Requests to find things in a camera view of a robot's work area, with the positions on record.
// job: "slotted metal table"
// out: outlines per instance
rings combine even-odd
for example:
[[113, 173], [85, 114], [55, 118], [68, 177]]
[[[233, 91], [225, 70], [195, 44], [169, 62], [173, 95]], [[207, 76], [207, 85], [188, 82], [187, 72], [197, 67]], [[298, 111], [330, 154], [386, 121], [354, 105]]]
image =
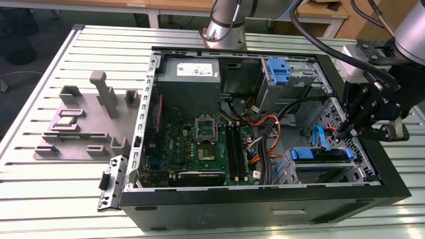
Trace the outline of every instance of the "slotted metal table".
[[[324, 42], [341, 50], [354, 41]], [[246, 44], [257, 51], [321, 53], [296, 36], [246, 34]], [[57, 95], [64, 85], [95, 93], [88, 78], [92, 70], [101, 70], [117, 94], [143, 89], [152, 46], [203, 45], [199, 33], [189, 30], [107, 26], [72, 30], [0, 143], [0, 238], [424, 238], [425, 118], [417, 108], [404, 120], [410, 140], [382, 143], [413, 196], [337, 224], [143, 232], [124, 212], [96, 210], [99, 180], [108, 161], [32, 158], [60, 105]]]

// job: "black cable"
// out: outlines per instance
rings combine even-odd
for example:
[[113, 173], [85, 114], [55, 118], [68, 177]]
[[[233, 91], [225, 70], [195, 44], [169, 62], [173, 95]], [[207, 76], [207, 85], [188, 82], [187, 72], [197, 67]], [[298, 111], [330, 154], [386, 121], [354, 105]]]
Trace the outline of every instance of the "black cable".
[[[318, 97], [306, 97], [306, 98], [301, 98], [298, 100], [296, 100], [294, 102], [292, 102], [290, 104], [288, 104], [284, 109], [277, 113], [277, 118], [278, 120], [281, 120], [285, 115], [290, 112], [290, 110], [293, 108], [296, 108], [301, 103], [308, 102], [308, 101], [325, 101], [328, 100], [329, 97], [328, 96], [318, 96]], [[265, 130], [265, 134], [264, 135], [269, 135], [272, 132], [273, 127], [276, 126], [274, 123], [269, 124], [269, 126], [266, 127]], [[266, 137], [262, 137], [261, 142], [258, 144], [258, 149], [265, 148], [266, 147]], [[265, 154], [260, 154], [260, 161], [264, 163], [268, 163], [268, 165], [265, 166], [266, 169], [264, 169], [264, 171], [269, 171], [272, 172], [272, 164], [270, 164], [270, 158], [268, 156], [266, 150], [265, 150]]]
[[370, 5], [374, 13], [377, 14], [377, 16], [382, 16], [382, 12], [381, 12], [377, 4], [374, 3], [374, 1], [373, 0], [368, 0], [368, 2], [369, 2], [369, 5]]
[[270, 159], [268, 157], [268, 151], [266, 151], [266, 135], [262, 136], [262, 139], [261, 139], [261, 144], [260, 144], [260, 147], [261, 147], [261, 155], [262, 155], [262, 158], [265, 159], [265, 184], [266, 185], [270, 185], [272, 184], [272, 163], [270, 163]]
[[[169, 20], [173, 20], [173, 16], [165, 15], [165, 17], [167, 17]], [[185, 25], [181, 25], [180, 23], [177, 23], [177, 22], [175, 22], [175, 21], [173, 21], [173, 23], [180, 26], [180, 29], [184, 29], [184, 28], [192, 23], [193, 18], [195, 18], [195, 16], [192, 16], [191, 20], [188, 21], [188, 23], [187, 23]]]
[[262, 135], [260, 144], [258, 144], [258, 155], [260, 155], [260, 162], [261, 162], [261, 179], [262, 179], [262, 185], [269, 184], [269, 171], [272, 169], [270, 162], [266, 162], [266, 148], [265, 144], [261, 143], [262, 140], [266, 139], [265, 135]]
[[[216, 4], [217, 4], [217, 0], [215, 0], [213, 5], [212, 5], [213, 7], [212, 7], [212, 12], [211, 12], [211, 20], [212, 20], [212, 18], [213, 18], [213, 9], [215, 9]], [[241, 5], [241, 0], [237, 0], [236, 8], [235, 8], [235, 13], [236, 13], [236, 10], [237, 10], [237, 5]], [[227, 33], [225, 33], [224, 36], [220, 37], [219, 39], [208, 39], [208, 38], [204, 36], [204, 30], [200, 29], [201, 38], [203, 38], [205, 41], [209, 41], [209, 42], [220, 42], [220, 41], [223, 41], [223, 40], [227, 38], [227, 36], [231, 34], [231, 31], [232, 31], [232, 29], [233, 29], [233, 25], [235, 25], [235, 21], [232, 21], [231, 27], [229, 27]]]
[[236, 109], [235, 109], [235, 107], [233, 107], [233, 105], [232, 105], [232, 102], [233, 102], [233, 96], [229, 96], [228, 99], [227, 99], [228, 108], [231, 109], [233, 115], [235, 115], [239, 119], [241, 119], [241, 116], [240, 116], [239, 113], [236, 112]]
[[357, 13], [365, 20], [368, 20], [370, 23], [373, 23], [376, 26], [378, 26], [380, 28], [384, 28], [382, 23], [381, 23], [378, 20], [376, 20], [374, 18], [372, 18], [369, 15], [366, 15], [364, 11], [360, 10], [360, 8], [358, 8], [357, 5], [356, 5], [356, 0], [350, 0], [350, 3], [352, 3], [352, 7], [353, 7], [353, 10], [356, 11], [356, 13]]
[[332, 57], [337, 58], [338, 60], [346, 62], [352, 66], [357, 67], [358, 69], [364, 70], [365, 72], [369, 72], [372, 75], [374, 75], [380, 80], [382, 80], [388, 84], [388, 87], [386, 87], [386, 88], [389, 88], [388, 90], [396, 91], [400, 88], [400, 86], [398, 86], [397, 81], [393, 78], [393, 76], [385, 70], [380, 70], [378, 68], [376, 68], [369, 63], [366, 63], [366, 62], [364, 62], [361, 60], [357, 60], [356, 58], [345, 55], [344, 53], [338, 52], [337, 50], [330, 48], [302, 27], [302, 24], [300, 23], [300, 21], [298, 21], [298, 19], [296, 17], [296, 13], [294, 13], [296, 9], [301, 5], [301, 3], [302, 3], [302, 0], [297, 0], [297, 3], [290, 7], [289, 17], [290, 17], [290, 21], [292, 21], [294, 27], [302, 33], [304, 37], [312, 42], [312, 44], [322, 52], [325, 52], [328, 55], [330, 55]]

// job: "white table leg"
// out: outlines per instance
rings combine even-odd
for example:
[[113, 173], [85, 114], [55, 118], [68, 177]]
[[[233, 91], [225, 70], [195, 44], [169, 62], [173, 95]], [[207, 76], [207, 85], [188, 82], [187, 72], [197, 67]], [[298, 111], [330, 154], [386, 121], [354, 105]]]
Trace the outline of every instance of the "white table leg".
[[334, 38], [341, 28], [342, 22], [344, 22], [344, 19], [332, 20], [332, 23], [328, 25], [325, 34], [322, 36], [324, 38]]
[[160, 11], [157, 9], [147, 9], [151, 28], [160, 28]]

